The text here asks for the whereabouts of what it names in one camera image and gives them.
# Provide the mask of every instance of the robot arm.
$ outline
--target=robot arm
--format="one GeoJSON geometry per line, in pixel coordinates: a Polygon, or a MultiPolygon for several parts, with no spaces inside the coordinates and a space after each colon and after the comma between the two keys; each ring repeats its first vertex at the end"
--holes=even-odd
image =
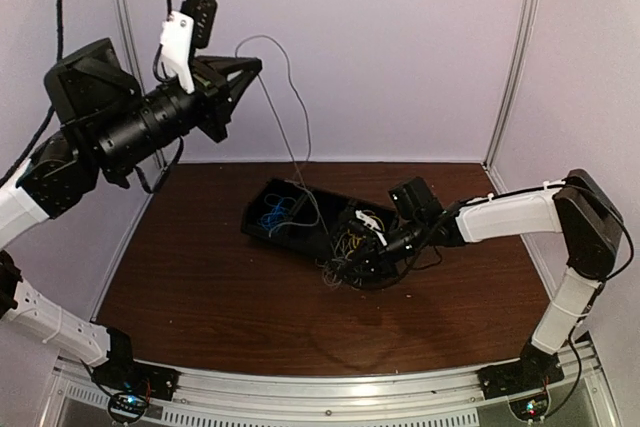
{"type": "MultiPolygon", "coordinates": [[[[215,142],[262,68],[255,58],[194,56],[206,47],[216,0],[186,0],[164,23],[157,62],[167,75],[143,96],[120,69],[109,39],[58,62],[45,87],[60,130],[40,145],[0,187],[0,252],[32,227],[55,219],[91,192],[100,172],[129,187],[136,166],[198,127],[215,142]]],[[[158,185],[169,173],[163,171],[158,185]]],[[[0,254],[0,320],[19,325],[94,367],[106,387],[171,400],[177,372],[134,362],[129,337],[86,322],[46,299],[24,280],[11,257],[0,254]]]]}
{"type": "Polygon", "coordinates": [[[622,236],[622,216],[589,174],[574,170],[567,178],[540,188],[456,202],[446,210],[421,178],[403,183],[389,194],[406,222],[382,234],[371,219],[364,215],[363,220],[363,213],[356,212],[348,227],[367,240],[353,254],[346,270],[343,268],[343,279],[353,282],[356,272],[375,271],[379,266],[388,272],[390,263],[415,259],[416,252],[429,245],[459,247],[534,232],[564,235],[568,269],[520,359],[479,372],[486,398],[537,389],[547,380],[562,380],[563,373],[556,366],[557,352],[604,288],[622,236]],[[368,269],[358,270],[363,264],[368,269]]]}

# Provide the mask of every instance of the black container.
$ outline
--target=black container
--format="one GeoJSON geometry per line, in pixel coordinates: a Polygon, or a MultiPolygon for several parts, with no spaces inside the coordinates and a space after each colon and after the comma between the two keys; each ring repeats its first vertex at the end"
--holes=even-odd
{"type": "Polygon", "coordinates": [[[268,198],[270,194],[291,199],[287,200],[288,215],[283,220],[297,224],[313,224],[318,218],[316,208],[304,190],[290,181],[276,178],[271,179],[245,209],[242,218],[242,233],[314,259],[328,261],[334,256],[330,239],[334,237],[344,222],[355,217],[356,210],[374,212],[384,223],[385,231],[394,229],[398,225],[398,215],[393,209],[310,186],[307,188],[318,203],[330,237],[327,237],[321,222],[318,222],[314,227],[283,225],[273,230],[269,235],[269,231],[260,225],[260,219],[273,209],[272,205],[266,202],[266,200],[273,198],[268,198]]]}

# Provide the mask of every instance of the lavender wall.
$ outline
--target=lavender wall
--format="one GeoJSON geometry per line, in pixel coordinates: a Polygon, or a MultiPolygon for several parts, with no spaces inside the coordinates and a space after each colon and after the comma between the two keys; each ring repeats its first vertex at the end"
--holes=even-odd
{"type": "MultiPolygon", "coordinates": [[[[640,243],[640,0],[540,0],[496,168],[510,189],[586,168],[640,243]]],[[[535,238],[554,282],[561,238],[535,238]]],[[[621,258],[626,259],[626,247],[621,258]]],[[[640,270],[612,281],[589,321],[624,425],[637,425],[640,270]]]]}
{"type": "MultiPolygon", "coordinates": [[[[0,0],[0,11],[4,172],[49,106],[42,79],[55,61],[56,35],[54,0],[0,0]]],[[[106,36],[119,49],[112,0],[65,0],[65,11],[67,53],[106,36]]],[[[88,318],[132,212],[142,201],[138,189],[124,192],[101,183],[80,206],[27,233],[8,251],[36,288],[88,318]]],[[[34,425],[55,356],[55,350],[0,326],[0,424],[34,425]]]]}
{"type": "MultiPolygon", "coordinates": [[[[129,0],[141,64],[160,34],[162,0],[129,0]]],[[[181,0],[174,0],[178,7],[181,0]]],[[[233,55],[246,36],[279,39],[309,104],[314,160],[469,161],[484,157],[504,88],[521,0],[219,0],[208,52],[233,55]]],[[[265,79],[296,153],[303,117],[278,51],[242,51],[264,60],[265,79]]],[[[147,72],[151,84],[150,72],[147,72]]],[[[187,139],[186,161],[282,160],[286,150],[254,85],[230,137],[187,139]]]]}

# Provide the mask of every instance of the wooden floor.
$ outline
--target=wooden floor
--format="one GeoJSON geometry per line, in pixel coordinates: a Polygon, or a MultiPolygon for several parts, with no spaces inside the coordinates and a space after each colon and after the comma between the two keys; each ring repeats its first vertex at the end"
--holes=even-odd
{"type": "MultiPolygon", "coordinates": [[[[290,165],[179,166],[142,219],[99,322],[140,359],[274,375],[415,372],[515,357],[547,305],[519,238],[443,250],[381,292],[327,288],[314,263],[240,233],[290,165]]],[[[310,164],[308,184],[391,206],[420,175],[444,205],[491,190],[479,165],[310,164]]]]}

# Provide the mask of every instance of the cable bundle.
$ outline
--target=cable bundle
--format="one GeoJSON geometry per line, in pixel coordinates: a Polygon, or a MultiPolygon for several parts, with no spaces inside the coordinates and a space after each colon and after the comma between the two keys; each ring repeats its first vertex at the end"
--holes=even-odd
{"type": "Polygon", "coordinates": [[[267,194],[264,203],[271,207],[271,211],[260,217],[258,225],[269,232],[269,236],[271,236],[273,232],[277,232],[280,227],[289,222],[291,209],[296,204],[296,199],[267,194]]]}
{"type": "MultiPolygon", "coordinates": [[[[375,215],[375,212],[371,210],[363,211],[370,218],[378,222],[380,229],[382,232],[385,231],[385,225],[379,217],[375,215]]],[[[333,245],[334,250],[334,258],[326,263],[318,263],[316,265],[322,268],[322,280],[325,285],[331,288],[337,288],[342,284],[342,281],[348,275],[343,272],[343,269],[347,266],[349,262],[349,257],[358,249],[360,244],[364,241],[364,237],[358,236],[347,230],[343,232],[338,238],[335,244],[333,245]]],[[[349,278],[349,285],[355,288],[359,288],[362,285],[361,278],[351,279],[349,278]]]]}

